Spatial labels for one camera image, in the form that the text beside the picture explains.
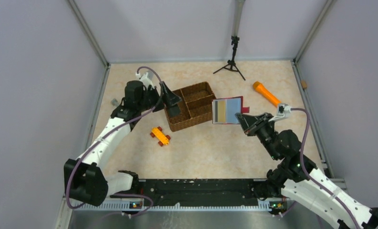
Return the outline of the red leather card holder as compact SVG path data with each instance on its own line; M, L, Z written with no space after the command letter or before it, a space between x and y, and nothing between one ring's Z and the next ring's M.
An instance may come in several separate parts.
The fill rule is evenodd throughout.
M214 105L212 101L212 123L213 124L222 124L222 125L238 125L239 122L235 117L236 113L246 114L249 113L250 108L244 106L243 96L230 97L230 98L218 98L216 100L225 100L226 101L226 123L214 123Z

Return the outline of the gold striped credit card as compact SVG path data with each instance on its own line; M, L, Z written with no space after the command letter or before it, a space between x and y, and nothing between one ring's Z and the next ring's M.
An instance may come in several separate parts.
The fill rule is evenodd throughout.
M225 100L214 100L214 123L226 123L226 101Z

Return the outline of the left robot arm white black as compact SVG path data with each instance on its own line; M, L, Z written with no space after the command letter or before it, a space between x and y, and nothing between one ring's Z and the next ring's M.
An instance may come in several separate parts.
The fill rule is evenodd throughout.
M101 167L107 164L119 143L145 115L164 108L172 116L180 114L178 103L182 98L163 81L160 82L160 89L158 91L152 83L129 81L122 103L112 111L99 136L77 159L65 162L64 188L69 208L77 209L83 204L99 206L106 197L132 188L136 179L134 173L119 171L106 177Z

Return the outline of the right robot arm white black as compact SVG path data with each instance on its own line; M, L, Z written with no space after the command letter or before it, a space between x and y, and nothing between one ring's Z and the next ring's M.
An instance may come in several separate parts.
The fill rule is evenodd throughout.
M334 229L375 229L378 208L367 207L339 188L317 165L303 154L292 130L277 132L273 115L236 113L245 135L256 136L277 168L267 173L266 184L277 188L280 195L306 207Z

